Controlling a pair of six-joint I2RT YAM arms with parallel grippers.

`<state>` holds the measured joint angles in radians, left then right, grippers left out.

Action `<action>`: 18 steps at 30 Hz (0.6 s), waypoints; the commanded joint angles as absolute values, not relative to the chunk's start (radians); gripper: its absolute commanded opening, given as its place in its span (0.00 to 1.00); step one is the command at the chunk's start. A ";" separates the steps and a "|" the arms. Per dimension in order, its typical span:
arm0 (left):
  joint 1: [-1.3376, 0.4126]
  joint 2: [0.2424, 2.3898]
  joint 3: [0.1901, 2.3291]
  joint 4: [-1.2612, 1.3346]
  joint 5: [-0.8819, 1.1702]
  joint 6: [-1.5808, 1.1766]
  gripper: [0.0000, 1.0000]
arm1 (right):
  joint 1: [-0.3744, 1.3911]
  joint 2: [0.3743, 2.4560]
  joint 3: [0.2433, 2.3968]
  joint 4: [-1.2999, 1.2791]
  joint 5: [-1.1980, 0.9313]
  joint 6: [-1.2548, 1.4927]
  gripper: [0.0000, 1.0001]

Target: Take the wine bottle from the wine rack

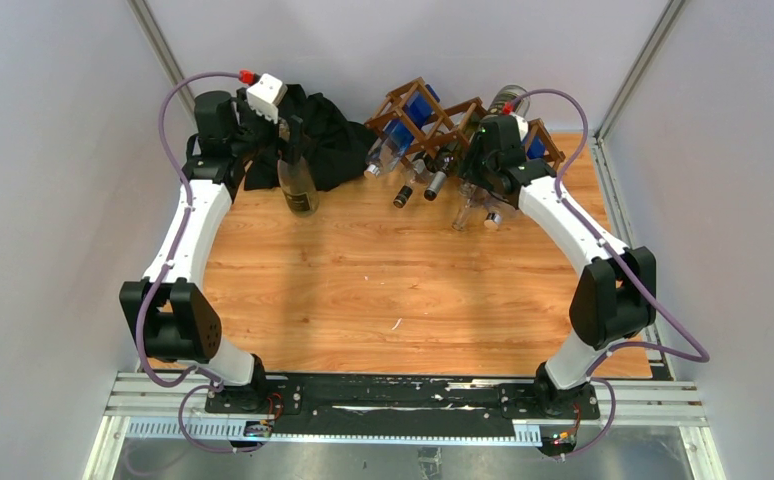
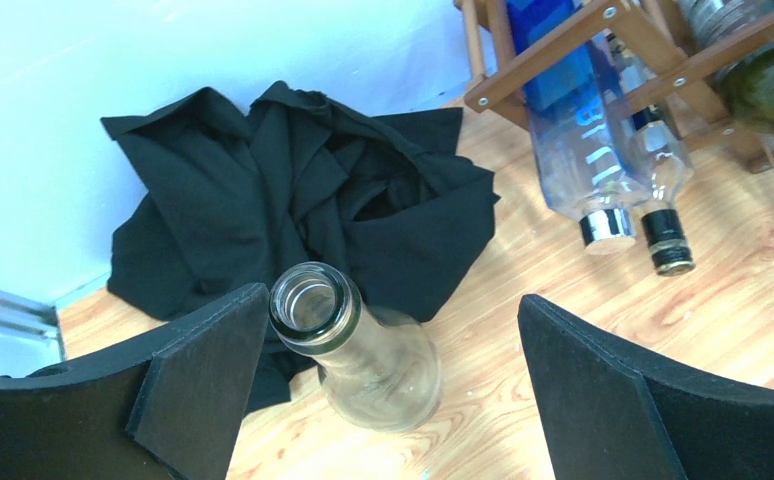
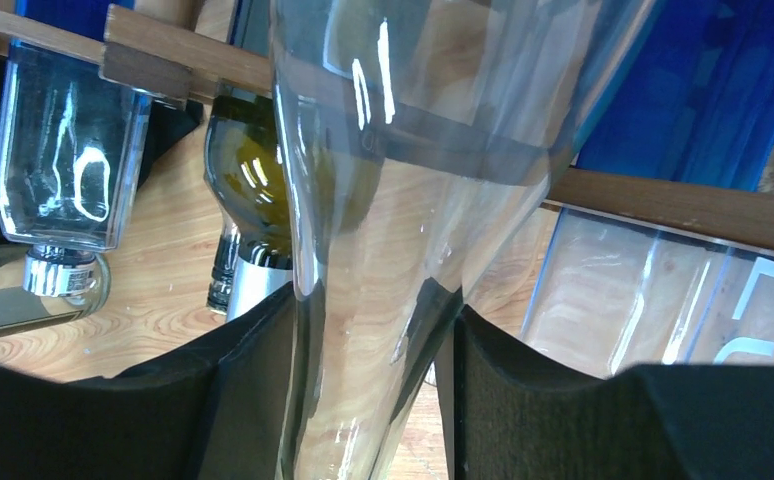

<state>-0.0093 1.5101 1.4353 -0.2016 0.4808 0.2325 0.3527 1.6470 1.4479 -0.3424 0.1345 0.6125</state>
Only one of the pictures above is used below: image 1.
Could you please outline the clear bottle with dark label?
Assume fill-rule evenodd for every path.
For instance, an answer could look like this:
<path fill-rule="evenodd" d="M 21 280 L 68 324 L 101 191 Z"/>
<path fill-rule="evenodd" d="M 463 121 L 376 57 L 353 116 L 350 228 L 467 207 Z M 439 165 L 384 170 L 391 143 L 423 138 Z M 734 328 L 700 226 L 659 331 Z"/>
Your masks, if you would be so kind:
<path fill-rule="evenodd" d="M 319 207 L 317 189 L 305 158 L 305 151 L 310 146 L 310 141 L 305 135 L 302 126 L 303 151 L 301 159 L 298 163 L 287 163 L 286 140 L 288 138 L 288 119 L 280 118 L 278 123 L 278 180 L 290 211 L 296 216 L 307 217 L 313 215 Z"/>

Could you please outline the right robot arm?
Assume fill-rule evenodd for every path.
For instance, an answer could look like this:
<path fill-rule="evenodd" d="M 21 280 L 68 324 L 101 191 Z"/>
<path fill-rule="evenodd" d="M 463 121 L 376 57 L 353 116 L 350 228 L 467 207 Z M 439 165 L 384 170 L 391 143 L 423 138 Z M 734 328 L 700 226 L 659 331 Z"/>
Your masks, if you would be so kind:
<path fill-rule="evenodd" d="M 547 417 L 570 412 L 589 392 L 589 372 L 611 347 L 656 319 L 657 261 L 609 234 L 566 191 L 558 171 L 525 152 L 528 123 L 510 115 L 484 117 L 459 169 L 462 180 L 532 219 L 578 276 L 568 310 L 571 331 L 540 364 L 528 404 Z"/>

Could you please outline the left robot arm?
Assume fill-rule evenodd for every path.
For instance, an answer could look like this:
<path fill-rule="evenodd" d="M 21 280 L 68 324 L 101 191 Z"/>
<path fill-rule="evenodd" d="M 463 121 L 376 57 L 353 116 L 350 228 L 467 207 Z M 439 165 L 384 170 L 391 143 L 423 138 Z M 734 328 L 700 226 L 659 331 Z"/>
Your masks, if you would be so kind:
<path fill-rule="evenodd" d="M 210 91 L 195 100 L 196 134 L 179 166 L 181 188 L 163 244 L 119 301 L 143 370 L 164 388 L 191 374 L 211 382 L 218 402 L 257 413 L 273 399 L 261 359 L 234 346 L 203 293 L 204 274 L 222 220 L 246 174 L 246 161 L 275 140 L 284 90 L 235 95 Z"/>

